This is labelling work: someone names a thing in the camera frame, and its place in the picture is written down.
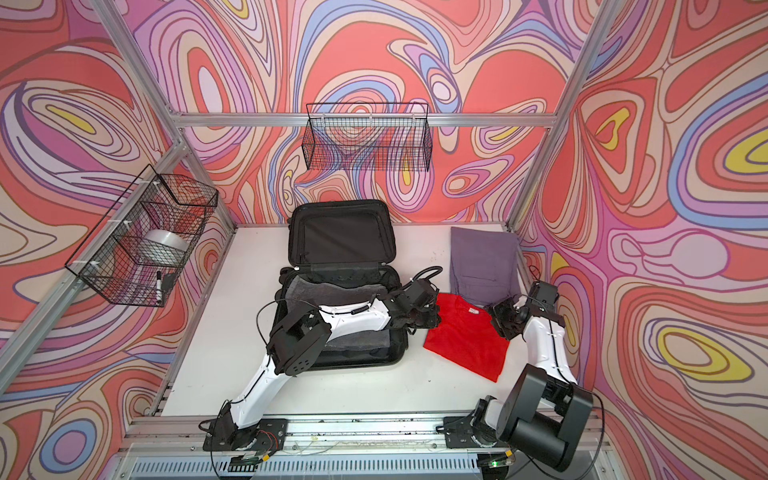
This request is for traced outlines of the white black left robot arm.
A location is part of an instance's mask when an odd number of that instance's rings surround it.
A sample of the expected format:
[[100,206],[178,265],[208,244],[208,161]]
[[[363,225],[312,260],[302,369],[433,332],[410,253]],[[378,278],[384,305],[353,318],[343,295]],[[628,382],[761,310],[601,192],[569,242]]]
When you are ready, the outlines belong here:
[[265,356],[243,391],[229,402],[229,419],[237,430],[259,423],[267,407],[292,377],[309,370],[326,345],[360,332],[434,329],[440,323],[439,289],[428,277],[366,302],[341,306],[306,301],[273,327]]

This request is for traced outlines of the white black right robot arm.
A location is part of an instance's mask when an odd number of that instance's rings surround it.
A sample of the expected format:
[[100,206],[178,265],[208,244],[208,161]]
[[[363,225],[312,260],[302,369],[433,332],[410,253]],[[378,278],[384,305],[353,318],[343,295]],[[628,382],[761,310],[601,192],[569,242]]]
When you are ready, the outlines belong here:
[[489,308],[491,324],[506,340],[521,337],[527,363],[507,399],[491,396],[482,421],[497,441],[551,469],[571,464],[594,405],[567,365],[566,323],[556,308],[558,288],[535,281]]

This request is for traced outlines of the black white suitcase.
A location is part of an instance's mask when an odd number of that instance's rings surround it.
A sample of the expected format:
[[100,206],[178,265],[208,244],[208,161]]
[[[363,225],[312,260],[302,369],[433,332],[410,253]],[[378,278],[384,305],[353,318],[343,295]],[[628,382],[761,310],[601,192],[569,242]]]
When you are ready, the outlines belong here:
[[[298,206],[289,222],[288,261],[280,271],[273,323],[297,307],[365,302],[401,286],[391,266],[396,240],[381,200],[315,202]],[[383,367],[408,347],[403,329],[366,331],[332,340],[314,371]]]

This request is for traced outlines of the silver tape roll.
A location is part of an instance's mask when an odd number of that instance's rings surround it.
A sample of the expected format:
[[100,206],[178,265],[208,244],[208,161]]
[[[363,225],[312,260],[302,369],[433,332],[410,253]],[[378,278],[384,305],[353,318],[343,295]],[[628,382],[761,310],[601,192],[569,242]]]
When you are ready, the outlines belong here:
[[189,243],[178,234],[162,229],[150,230],[139,243],[142,260],[150,265],[176,267],[189,249]]

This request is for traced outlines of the aluminium front rail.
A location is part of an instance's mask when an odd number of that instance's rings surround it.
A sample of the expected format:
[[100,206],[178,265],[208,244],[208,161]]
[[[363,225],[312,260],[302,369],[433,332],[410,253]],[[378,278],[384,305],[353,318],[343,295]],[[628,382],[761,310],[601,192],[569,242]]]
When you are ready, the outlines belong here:
[[448,446],[440,432],[454,412],[285,415],[271,457],[208,452],[201,416],[149,417],[131,424],[105,479],[553,479],[504,448]]

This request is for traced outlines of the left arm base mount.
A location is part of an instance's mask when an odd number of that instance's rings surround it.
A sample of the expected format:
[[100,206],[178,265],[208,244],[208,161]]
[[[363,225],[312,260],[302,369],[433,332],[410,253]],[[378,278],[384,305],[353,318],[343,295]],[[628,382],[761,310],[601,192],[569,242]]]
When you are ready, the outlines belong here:
[[265,418],[254,426],[236,429],[229,417],[206,419],[198,429],[206,434],[205,451],[250,451],[260,454],[274,454],[283,449],[288,420]]

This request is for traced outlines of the folded purple jeans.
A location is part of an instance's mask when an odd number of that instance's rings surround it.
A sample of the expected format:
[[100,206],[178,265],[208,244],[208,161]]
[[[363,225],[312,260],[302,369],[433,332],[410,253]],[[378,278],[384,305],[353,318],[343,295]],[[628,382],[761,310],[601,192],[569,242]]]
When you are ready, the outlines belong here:
[[521,293],[520,240],[511,232],[452,227],[450,290],[476,306],[489,306]]

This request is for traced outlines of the black marker pen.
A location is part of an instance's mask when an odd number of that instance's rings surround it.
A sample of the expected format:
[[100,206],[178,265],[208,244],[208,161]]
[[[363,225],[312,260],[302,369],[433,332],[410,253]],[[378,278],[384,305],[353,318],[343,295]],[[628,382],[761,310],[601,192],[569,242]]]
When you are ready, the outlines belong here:
[[163,281],[163,272],[161,270],[158,270],[155,275],[155,303],[158,306],[161,306],[163,304],[163,298],[164,298],[162,281]]

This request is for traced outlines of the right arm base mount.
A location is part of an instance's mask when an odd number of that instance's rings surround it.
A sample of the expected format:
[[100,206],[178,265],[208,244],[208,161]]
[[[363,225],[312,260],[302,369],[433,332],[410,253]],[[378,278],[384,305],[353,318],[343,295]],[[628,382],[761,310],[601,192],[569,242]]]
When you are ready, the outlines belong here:
[[443,436],[449,449],[506,448],[507,444],[496,437],[496,432],[485,423],[475,424],[471,415],[447,416],[435,428]]

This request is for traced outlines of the red shirt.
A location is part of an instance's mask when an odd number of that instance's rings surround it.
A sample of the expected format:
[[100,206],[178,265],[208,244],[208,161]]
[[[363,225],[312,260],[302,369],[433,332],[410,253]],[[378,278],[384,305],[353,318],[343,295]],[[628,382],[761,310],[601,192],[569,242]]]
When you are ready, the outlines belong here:
[[455,294],[437,298],[441,322],[427,333],[423,347],[486,379],[497,382],[509,341],[498,335],[490,314]]

